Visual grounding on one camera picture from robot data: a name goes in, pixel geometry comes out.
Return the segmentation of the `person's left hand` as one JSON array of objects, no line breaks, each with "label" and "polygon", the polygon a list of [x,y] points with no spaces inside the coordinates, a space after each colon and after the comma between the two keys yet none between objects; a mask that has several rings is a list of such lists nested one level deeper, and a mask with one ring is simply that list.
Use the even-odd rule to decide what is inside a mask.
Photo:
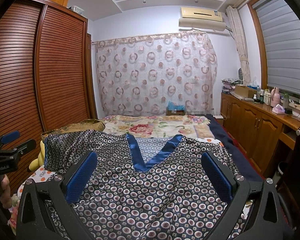
[{"label": "person's left hand", "polygon": [[5,209],[12,207],[10,181],[6,174],[0,180],[0,202]]}]

